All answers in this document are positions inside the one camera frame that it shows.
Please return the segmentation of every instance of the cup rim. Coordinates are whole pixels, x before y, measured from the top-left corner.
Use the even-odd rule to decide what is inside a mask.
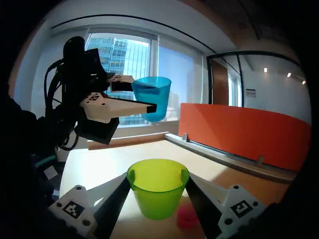
[[[177,162],[177,161],[175,161],[175,160],[171,160],[171,159],[162,159],[162,160],[174,161],[174,162],[176,162],[176,163],[181,164],[180,162]],[[130,183],[130,185],[131,185],[131,182],[130,182],[130,180],[128,179],[128,177],[127,177],[127,176],[128,176],[128,172],[130,171],[130,168],[131,168],[134,164],[132,164],[132,165],[128,168],[127,172],[126,172],[126,179],[127,179],[127,181]],[[164,191],[164,192],[153,192],[153,191],[148,191],[148,190],[142,189],[142,188],[140,188],[140,187],[137,187],[134,183],[133,183],[133,185],[134,185],[134,187],[137,187],[138,189],[140,189],[140,190],[142,190],[142,191],[145,191],[145,192],[152,192],[152,193],[165,193],[165,192],[172,192],[172,191],[178,190],[178,189],[180,189],[180,188],[182,188],[182,187],[185,187],[185,186],[186,186],[186,184],[187,184],[187,182],[188,182],[188,180],[189,180],[189,178],[190,178],[188,168],[187,168],[185,165],[183,165],[183,166],[185,167],[185,169],[186,169],[186,170],[187,170],[187,172],[188,172],[188,179],[187,179],[187,181],[186,181],[186,183],[185,183],[185,184],[182,184],[182,185],[181,185],[181,186],[179,186],[178,188],[175,188],[175,189],[172,189],[172,190],[169,190],[169,191]]]
[[[170,85],[172,83],[172,81],[169,78],[167,78],[167,77],[163,77],[163,76],[147,76],[147,77],[139,78],[139,79],[133,81],[132,84],[134,82],[139,82],[140,80],[146,79],[146,78],[163,78],[163,79],[166,79],[166,80],[169,81],[169,83],[167,83],[167,85],[165,85],[165,86],[168,86],[168,85]]]

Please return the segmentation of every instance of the white table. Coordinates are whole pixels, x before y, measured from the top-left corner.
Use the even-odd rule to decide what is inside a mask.
[[[89,190],[120,176],[140,160],[156,158],[180,162],[193,174],[224,188],[240,184],[265,205],[279,202],[289,186],[236,171],[161,140],[110,149],[71,151],[62,176],[60,197],[77,184]],[[189,202],[184,191],[180,205]],[[176,213],[162,221],[144,217],[130,191],[111,238],[205,238],[205,235],[199,224],[191,229],[180,230],[176,226]]]

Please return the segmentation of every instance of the glass skyscraper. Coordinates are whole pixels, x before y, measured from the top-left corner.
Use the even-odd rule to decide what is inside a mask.
[[[106,72],[132,75],[135,80],[148,76],[149,44],[123,38],[102,38],[91,35],[87,50],[98,48]],[[110,97],[134,100],[133,92],[106,92]],[[141,115],[120,117],[120,125],[145,124]]]

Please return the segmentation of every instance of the wall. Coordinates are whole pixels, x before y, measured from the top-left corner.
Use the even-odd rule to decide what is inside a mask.
[[[207,44],[216,51],[235,50],[236,47],[212,21],[197,10],[177,0],[69,0],[57,6],[49,15],[50,26],[95,14],[123,14],[147,18],[175,27]],[[94,17],[63,24],[53,32],[78,26],[108,24],[117,27],[142,28],[184,41],[210,55],[212,51],[182,33],[144,20],[121,17]]]
[[[31,92],[34,74],[48,37],[49,25],[48,22],[44,22],[34,32],[24,56],[21,56],[22,60],[20,65],[15,65],[11,73],[10,88],[14,89],[13,98],[23,110],[31,110]]]
[[[310,98],[307,85],[300,80],[270,72],[243,71],[244,106],[295,117],[311,124]],[[256,98],[246,89],[255,89]]]

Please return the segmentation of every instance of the red sponge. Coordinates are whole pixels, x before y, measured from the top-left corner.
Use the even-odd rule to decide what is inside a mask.
[[[180,229],[191,228],[198,222],[192,203],[182,205],[177,211],[177,226]]]

